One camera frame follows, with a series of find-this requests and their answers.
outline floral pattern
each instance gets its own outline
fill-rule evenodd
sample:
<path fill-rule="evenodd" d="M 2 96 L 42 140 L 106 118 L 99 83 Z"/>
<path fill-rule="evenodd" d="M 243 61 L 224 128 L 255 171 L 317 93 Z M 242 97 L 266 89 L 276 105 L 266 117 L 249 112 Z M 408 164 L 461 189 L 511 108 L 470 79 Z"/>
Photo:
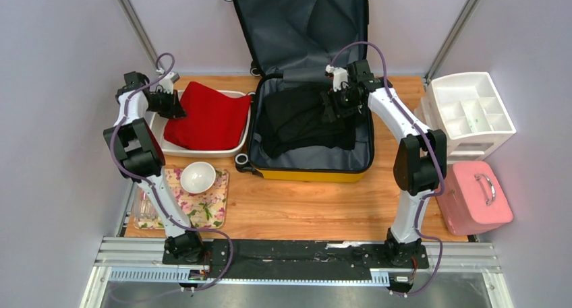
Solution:
<path fill-rule="evenodd" d="M 212 187 L 198 195 L 188 193 L 181 187 L 182 168 L 165 169 L 167 182 L 173 190 L 175 199 L 183 212 L 189 216 L 193 225 L 199 228 L 219 228 L 225 222 L 227 213 L 227 195 L 229 190 L 229 171 L 217 169 L 217 178 Z M 144 192 L 140 193 L 141 202 L 149 202 Z M 163 229 L 163 223 L 157 218 L 136 218 L 135 227 L 139 229 Z"/>

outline white wall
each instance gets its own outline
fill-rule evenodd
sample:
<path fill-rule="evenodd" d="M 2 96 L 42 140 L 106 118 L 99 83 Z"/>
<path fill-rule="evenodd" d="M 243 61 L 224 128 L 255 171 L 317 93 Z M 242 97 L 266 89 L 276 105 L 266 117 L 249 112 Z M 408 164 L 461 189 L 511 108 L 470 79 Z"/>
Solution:
<path fill-rule="evenodd" d="M 116 0 L 0 0 L 0 307 L 77 307 L 125 180 L 102 137 L 152 67 Z"/>
<path fill-rule="evenodd" d="M 570 0 L 481 0 L 440 71 L 489 71 L 517 128 L 487 159 L 515 219 L 487 236 L 518 308 L 572 300 L 570 19 Z"/>
<path fill-rule="evenodd" d="M 391 73 L 427 72 L 466 0 L 370 0 L 369 41 Z M 223 0 L 132 0 L 158 53 L 184 73 L 247 73 L 252 60 L 234 6 Z M 379 57 L 369 50 L 374 71 Z"/>

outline red cloth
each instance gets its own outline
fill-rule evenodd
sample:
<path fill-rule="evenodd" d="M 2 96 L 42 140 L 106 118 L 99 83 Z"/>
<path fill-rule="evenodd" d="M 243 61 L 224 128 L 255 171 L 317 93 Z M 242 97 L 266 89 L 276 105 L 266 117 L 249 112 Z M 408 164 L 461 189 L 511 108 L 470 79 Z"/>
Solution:
<path fill-rule="evenodd" d="M 164 137 L 189 150 L 230 150 L 240 143 L 250 96 L 231 98 L 191 82 L 181 97 L 187 117 L 169 119 Z"/>

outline white storage box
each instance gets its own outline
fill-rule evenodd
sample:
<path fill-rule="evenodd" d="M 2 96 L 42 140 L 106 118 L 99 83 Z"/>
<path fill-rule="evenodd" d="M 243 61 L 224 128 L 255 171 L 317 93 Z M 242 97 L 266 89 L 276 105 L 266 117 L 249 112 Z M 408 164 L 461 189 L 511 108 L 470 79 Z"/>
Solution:
<path fill-rule="evenodd" d="M 515 132 L 487 72 L 432 80 L 421 101 L 427 126 L 447 134 L 447 163 L 483 160 Z"/>
<path fill-rule="evenodd" d="M 179 91 L 179 99 L 184 91 Z M 246 94 L 238 91 L 229 91 L 229 90 L 219 90 L 220 93 L 232 97 L 232 98 L 240 98 L 245 96 Z M 176 146 L 175 144 L 168 142 L 163 137 L 163 133 L 165 132 L 165 125 L 167 124 L 168 119 L 159 116 L 158 114 L 153 114 L 151 118 L 151 123 L 149 124 L 151 128 L 151 132 L 155 136 L 155 139 L 159 143 L 161 150 L 166 155 L 172 156 L 185 156 L 190 158 L 226 158 L 226 157 L 234 157 L 242 151 L 244 144 L 246 143 L 246 129 L 250 123 L 250 109 L 248 109 L 248 116 L 246 117 L 246 125 L 242 131 L 242 135 L 240 136 L 240 142 L 238 146 L 232 150 L 220 150 L 220 151 L 194 151 L 194 150 L 187 150 L 186 148 L 182 148 L 181 146 Z"/>

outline wooden table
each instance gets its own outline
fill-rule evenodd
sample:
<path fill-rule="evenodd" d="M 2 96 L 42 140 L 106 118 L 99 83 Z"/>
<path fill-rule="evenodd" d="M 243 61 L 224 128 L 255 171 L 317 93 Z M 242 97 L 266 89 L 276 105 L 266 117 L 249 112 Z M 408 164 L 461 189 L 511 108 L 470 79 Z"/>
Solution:
<path fill-rule="evenodd" d="M 184 90 L 190 81 L 218 90 L 251 92 L 255 77 L 182 77 L 176 88 Z M 415 109 L 424 95 L 419 77 L 390 78 L 398 95 Z M 221 230 L 236 239 L 299 239 L 383 241 L 393 223 L 399 202 L 399 188 L 393 180 L 397 142 L 383 122 L 374 116 L 375 158 L 366 176 L 357 183 L 273 181 L 238 173 L 232 158 L 182 158 L 167 156 L 166 167 L 185 167 L 206 160 L 230 173 L 227 217 Z M 126 237 L 165 237 L 163 230 L 140 230 L 130 220 Z M 452 235 L 434 199 L 428 204 L 422 231 L 443 241 L 467 241 Z M 205 238 L 218 234 L 202 233 Z"/>

